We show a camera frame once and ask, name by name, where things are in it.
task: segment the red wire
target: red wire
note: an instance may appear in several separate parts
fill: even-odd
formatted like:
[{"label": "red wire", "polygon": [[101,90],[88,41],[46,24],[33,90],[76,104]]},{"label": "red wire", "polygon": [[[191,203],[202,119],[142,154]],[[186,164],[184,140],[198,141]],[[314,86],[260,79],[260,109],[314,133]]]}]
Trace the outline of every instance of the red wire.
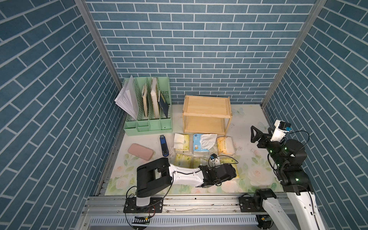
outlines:
[{"label": "red wire", "polygon": [[148,215],[149,215],[149,217],[150,218],[152,218],[152,217],[154,217],[155,216],[155,213],[156,213],[156,208],[155,208],[155,206],[153,206],[153,216],[151,216],[150,214],[149,214],[149,211],[150,211],[151,209],[148,209]]}]

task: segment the black cable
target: black cable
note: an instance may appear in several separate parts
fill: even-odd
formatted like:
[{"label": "black cable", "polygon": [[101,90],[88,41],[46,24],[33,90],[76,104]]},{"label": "black cable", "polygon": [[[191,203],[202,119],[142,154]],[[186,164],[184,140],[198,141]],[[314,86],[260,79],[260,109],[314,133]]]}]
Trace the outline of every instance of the black cable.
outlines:
[{"label": "black cable", "polygon": [[128,191],[127,191],[127,193],[125,194],[125,197],[128,199],[128,192],[129,192],[129,190],[130,189],[132,189],[132,188],[134,188],[134,187],[136,187],[136,186],[132,186],[132,187],[130,187],[129,189],[128,189]]},{"label": "black cable", "polygon": [[297,153],[297,152],[299,152],[300,150],[302,150],[302,149],[307,145],[307,143],[308,143],[309,139],[311,138],[311,136],[309,135],[309,133],[308,133],[307,131],[305,131],[305,130],[298,130],[298,131],[295,131],[295,132],[290,132],[290,133],[286,134],[286,136],[285,136],[285,137],[287,137],[289,134],[293,134],[293,133],[296,133],[296,132],[306,132],[306,133],[308,134],[308,140],[307,140],[307,142],[303,145],[303,147],[301,147],[298,151],[295,151],[295,153]]},{"label": "black cable", "polygon": [[267,155],[267,160],[268,160],[268,163],[270,164],[270,166],[273,170],[273,173],[275,174],[275,176],[277,176],[276,175],[276,169],[272,166],[271,161],[270,161],[270,154]]},{"label": "black cable", "polygon": [[[234,161],[236,161],[236,163],[226,163],[226,164],[238,164],[238,163],[239,163],[236,159],[232,158],[231,156],[225,156],[225,155],[221,155],[221,156],[224,156],[224,157],[227,157],[227,158],[231,158],[231,159],[233,159]],[[210,160],[210,159],[211,159],[211,157],[209,157],[209,158],[208,158],[208,167],[209,167],[209,168],[217,167],[217,166],[213,166],[213,167],[211,167],[211,166],[209,165],[209,160]]]},{"label": "black cable", "polygon": [[136,228],[136,229],[135,229],[135,228],[134,228],[134,227],[129,223],[128,218],[127,218],[127,213],[125,212],[124,214],[125,214],[125,219],[126,219],[126,221],[128,222],[128,225],[129,225],[130,227],[132,227],[132,229],[134,229],[134,230],[138,230],[138,228]]},{"label": "black cable", "polygon": [[270,228],[272,228],[272,226],[273,226],[273,224],[274,224],[275,222],[272,220],[272,224],[271,224],[271,226],[268,228],[268,229],[270,229]]},{"label": "black cable", "polygon": [[243,197],[244,195],[248,195],[249,197],[253,198],[251,195],[249,195],[248,193],[244,193],[243,195],[241,195],[240,197]]},{"label": "black cable", "polygon": [[197,173],[197,172],[200,172],[200,171],[201,170],[198,170],[198,171],[192,172],[192,173],[182,173],[182,172],[179,172],[179,171],[174,171],[174,172],[181,173],[181,174],[184,174],[184,175],[190,175],[190,174]]},{"label": "black cable", "polygon": [[151,206],[154,206],[154,205],[160,203],[167,196],[167,194],[170,192],[170,189],[171,189],[171,186],[173,186],[173,183],[174,183],[174,174],[173,174],[173,180],[171,182],[171,185],[169,187],[169,190],[167,191],[167,193],[165,194],[165,196],[163,196],[163,198],[161,198],[161,200],[159,200],[158,202],[156,202],[154,204],[151,204],[151,205],[148,205],[148,206],[145,206],[145,207],[151,207]]}]

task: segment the metal bracket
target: metal bracket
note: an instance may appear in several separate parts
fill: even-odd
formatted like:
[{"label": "metal bracket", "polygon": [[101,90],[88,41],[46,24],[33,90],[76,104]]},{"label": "metal bracket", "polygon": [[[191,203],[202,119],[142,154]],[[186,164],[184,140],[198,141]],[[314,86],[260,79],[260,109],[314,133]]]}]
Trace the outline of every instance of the metal bracket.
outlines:
[{"label": "metal bracket", "polygon": [[239,207],[241,212],[265,212],[263,208],[258,210],[254,206],[253,197],[239,197]]},{"label": "metal bracket", "polygon": [[[156,212],[156,213],[162,213],[162,203],[163,200],[161,197],[151,197],[151,200],[149,202],[149,205],[152,205],[156,202],[158,202],[161,199],[161,201],[157,204],[155,204],[155,206],[151,206],[150,208],[150,212]],[[124,205],[124,213],[148,213],[148,207],[138,207],[136,206],[137,199],[135,197],[132,198],[128,198],[125,201],[125,205]]]}]

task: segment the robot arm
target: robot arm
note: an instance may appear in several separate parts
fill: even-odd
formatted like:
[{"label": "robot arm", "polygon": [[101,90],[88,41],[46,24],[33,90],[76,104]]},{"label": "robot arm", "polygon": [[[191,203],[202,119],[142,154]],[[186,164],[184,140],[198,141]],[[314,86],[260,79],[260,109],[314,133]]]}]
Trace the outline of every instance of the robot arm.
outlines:
[{"label": "robot arm", "polygon": [[[316,206],[316,200],[312,184],[308,175],[302,168],[302,163],[307,157],[304,145],[297,140],[284,140],[284,136],[291,130],[290,123],[277,120],[275,131],[264,134],[254,126],[251,127],[251,142],[258,141],[257,147],[265,148],[275,162],[275,174],[284,191],[290,199],[296,212],[302,230],[325,230],[321,216]],[[258,205],[262,205],[271,216],[279,229],[295,229],[295,226],[285,219],[285,213],[281,207],[278,209],[276,196],[266,196],[262,200],[256,199]]]},{"label": "robot arm", "polygon": [[151,196],[172,184],[208,188],[234,177],[236,172],[231,164],[216,167],[200,165],[188,169],[169,164],[167,158],[160,158],[137,168],[137,206],[149,205]]},{"label": "robot arm", "polygon": [[322,218],[317,209],[316,197],[314,194],[311,194],[310,192],[301,192],[300,195],[297,195],[294,192],[287,192],[286,194],[293,205],[302,230],[325,229]]}]

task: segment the paper document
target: paper document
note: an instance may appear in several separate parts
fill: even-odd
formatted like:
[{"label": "paper document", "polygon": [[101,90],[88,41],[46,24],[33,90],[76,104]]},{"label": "paper document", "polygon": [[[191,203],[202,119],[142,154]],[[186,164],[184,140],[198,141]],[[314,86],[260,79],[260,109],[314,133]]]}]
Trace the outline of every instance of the paper document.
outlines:
[{"label": "paper document", "polygon": [[132,75],[129,80],[125,82],[114,101],[120,108],[132,116],[134,120],[137,120],[139,108]]},{"label": "paper document", "polygon": [[153,113],[155,114],[155,118],[159,119],[160,110],[159,110],[158,97],[157,97],[157,78],[152,78],[151,98],[152,98]]},{"label": "paper document", "polygon": [[179,133],[175,133],[174,136],[174,148],[175,149],[183,149],[184,147],[184,135],[183,134],[179,134]]}]

